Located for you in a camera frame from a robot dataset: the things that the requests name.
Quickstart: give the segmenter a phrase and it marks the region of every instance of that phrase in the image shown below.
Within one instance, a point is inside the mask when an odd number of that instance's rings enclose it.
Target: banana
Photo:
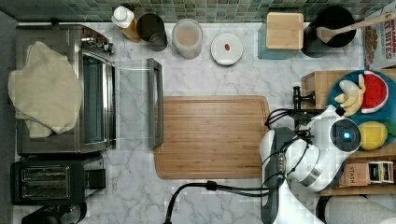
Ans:
[[[343,80],[340,82],[340,88],[343,93],[336,96],[334,101],[344,108],[344,116],[352,116],[361,108],[363,94],[366,91],[363,75],[359,75],[359,86],[352,81]]]
[[[347,95],[345,93],[341,93],[334,98],[334,101],[338,104],[341,104],[347,100]]]
[[[364,85],[363,75],[359,75],[359,87],[360,87],[360,89],[358,91],[358,94],[353,96],[353,97],[356,96],[356,98],[357,98],[355,103],[350,106],[344,107],[344,109],[346,111],[344,116],[346,116],[346,117],[354,115],[361,108],[361,104],[363,103],[363,94],[366,92],[366,86]]]

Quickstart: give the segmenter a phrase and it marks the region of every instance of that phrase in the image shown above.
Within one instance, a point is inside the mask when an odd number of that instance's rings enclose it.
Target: plastic container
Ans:
[[[285,60],[303,47],[304,16],[301,13],[267,15],[258,32],[259,59]]]
[[[213,39],[210,51],[218,64],[232,65],[242,57],[244,45],[237,35],[222,33]]]
[[[140,37],[136,31],[136,18],[131,10],[126,7],[117,7],[111,20],[121,28],[130,40],[135,43],[140,42]]]
[[[203,38],[199,23],[190,19],[179,21],[172,31],[172,44],[185,59],[194,59],[201,54]]]
[[[265,23],[259,30],[259,52],[257,54],[259,59],[286,60],[295,53],[296,50],[291,49],[268,49],[266,36],[267,24]]]

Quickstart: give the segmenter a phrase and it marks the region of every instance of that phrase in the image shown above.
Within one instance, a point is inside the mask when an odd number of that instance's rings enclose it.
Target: wooden box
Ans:
[[[316,104],[304,104],[306,109],[324,109],[326,107],[327,98],[333,85],[344,75],[352,71],[317,71],[306,75],[302,78],[302,95],[307,95],[315,91]],[[396,80],[396,69],[382,69],[379,72],[386,74],[393,80]],[[396,141],[391,144],[373,150],[373,151],[357,151],[352,154],[346,163],[359,163],[368,161],[396,161]],[[329,195],[353,195],[353,194],[390,194],[396,193],[396,184],[393,185],[370,185],[367,187],[349,187],[341,189],[328,189],[320,193],[323,196]]]

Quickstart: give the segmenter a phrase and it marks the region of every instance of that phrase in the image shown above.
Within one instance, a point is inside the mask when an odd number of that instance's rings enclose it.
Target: green tile backsplash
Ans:
[[[6,0],[0,9],[21,21],[45,21],[50,15],[23,17],[24,12],[14,10],[14,0]],[[268,12],[300,12],[306,21],[328,5],[346,7],[358,19],[364,18],[394,0],[54,0],[52,7],[66,14],[62,21],[111,21],[113,10],[119,5],[133,9],[137,18],[156,13],[166,22],[194,19],[198,22],[261,22]],[[35,7],[35,1],[24,2]]]

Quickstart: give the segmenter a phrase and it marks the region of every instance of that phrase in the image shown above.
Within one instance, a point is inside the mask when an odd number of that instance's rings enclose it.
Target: watermelon slice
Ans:
[[[379,75],[370,71],[364,71],[364,85],[366,86],[366,92],[363,95],[361,113],[374,113],[387,102],[389,97],[388,85]]]

